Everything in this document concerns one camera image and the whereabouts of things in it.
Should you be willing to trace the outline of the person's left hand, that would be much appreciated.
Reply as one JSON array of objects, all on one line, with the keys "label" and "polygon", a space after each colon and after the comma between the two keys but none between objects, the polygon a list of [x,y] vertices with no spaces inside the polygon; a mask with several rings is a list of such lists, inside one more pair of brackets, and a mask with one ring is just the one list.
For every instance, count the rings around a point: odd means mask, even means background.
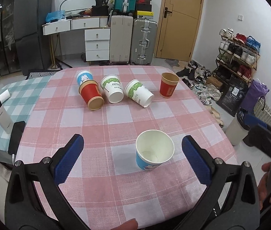
[{"label": "person's left hand", "polygon": [[122,225],[115,227],[111,230],[137,230],[138,229],[138,222],[136,219],[131,219],[127,222],[124,222]]}]

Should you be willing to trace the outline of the person's right hand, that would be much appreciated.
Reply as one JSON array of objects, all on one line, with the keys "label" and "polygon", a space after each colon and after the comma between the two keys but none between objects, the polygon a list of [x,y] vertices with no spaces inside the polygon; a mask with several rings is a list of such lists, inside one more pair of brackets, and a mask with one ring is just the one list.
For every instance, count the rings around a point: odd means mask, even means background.
[{"label": "person's right hand", "polygon": [[261,180],[259,182],[259,185],[257,187],[258,193],[259,193],[259,200],[260,200],[260,209],[262,209],[263,202],[267,198],[266,183],[267,183],[268,172],[269,172],[270,168],[271,168],[271,162],[265,163],[265,164],[262,165],[262,171],[265,172],[265,174],[261,178]]}]

